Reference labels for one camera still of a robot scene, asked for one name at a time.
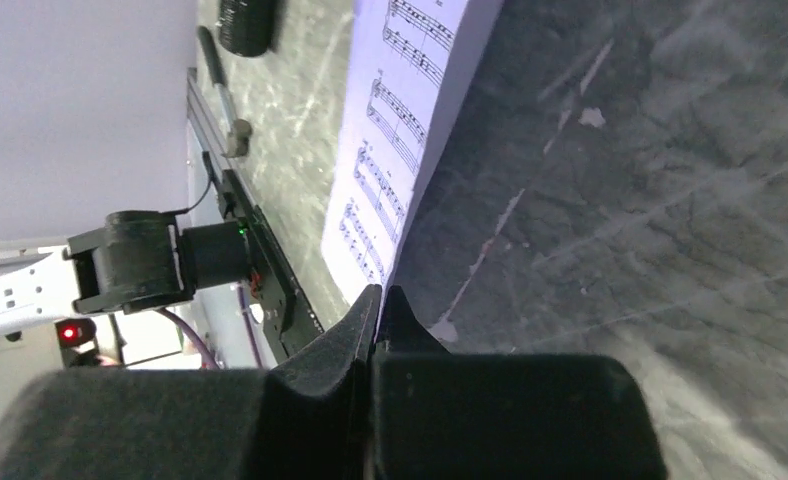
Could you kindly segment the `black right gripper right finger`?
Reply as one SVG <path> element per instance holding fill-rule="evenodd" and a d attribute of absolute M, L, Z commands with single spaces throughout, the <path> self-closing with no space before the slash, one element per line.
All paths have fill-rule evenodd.
<path fill-rule="evenodd" d="M 664 479 L 641 389 L 596 354 L 448 351 L 402 289 L 371 360 L 379 479 Z"/>

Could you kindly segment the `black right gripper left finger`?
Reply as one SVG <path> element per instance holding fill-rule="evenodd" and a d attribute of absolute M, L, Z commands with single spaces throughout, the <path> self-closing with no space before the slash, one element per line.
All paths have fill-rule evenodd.
<path fill-rule="evenodd" d="M 0 479 L 373 479 L 368 363 L 382 290 L 269 369 L 77 368 L 0 422 Z"/>

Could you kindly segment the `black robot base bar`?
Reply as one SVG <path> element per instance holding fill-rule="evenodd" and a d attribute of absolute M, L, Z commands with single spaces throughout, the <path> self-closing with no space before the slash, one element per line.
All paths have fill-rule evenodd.
<path fill-rule="evenodd" d="M 207 178 L 215 187 L 218 213 L 236 226 L 246 242 L 250 274 L 242 281 L 242 301 L 262 310 L 262 334 L 277 363 L 282 363 L 322 335 L 322 327 L 300 286 L 263 210 L 246 192 L 237 173 L 217 169 L 202 153 Z"/>

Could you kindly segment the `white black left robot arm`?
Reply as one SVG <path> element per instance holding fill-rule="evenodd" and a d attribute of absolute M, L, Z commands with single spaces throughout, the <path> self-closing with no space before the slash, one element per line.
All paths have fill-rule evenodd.
<path fill-rule="evenodd" d="M 22 269 L 0 275 L 0 337 L 64 319 L 157 310 L 252 272 L 246 226 L 181 229 L 172 214 L 122 211 Z"/>

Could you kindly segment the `blue sheet music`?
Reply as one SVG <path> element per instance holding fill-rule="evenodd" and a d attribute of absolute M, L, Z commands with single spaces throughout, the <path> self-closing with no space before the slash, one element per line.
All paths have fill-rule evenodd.
<path fill-rule="evenodd" d="M 501 10 L 360 1 L 321 253 L 343 299 L 389 286 Z"/>

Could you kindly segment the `black microphone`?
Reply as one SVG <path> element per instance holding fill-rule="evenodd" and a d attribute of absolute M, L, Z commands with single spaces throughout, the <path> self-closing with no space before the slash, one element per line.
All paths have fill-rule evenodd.
<path fill-rule="evenodd" d="M 255 58 L 272 44 L 280 2 L 277 0 L 221 0 L 218 41 L 228 52 Z"/>

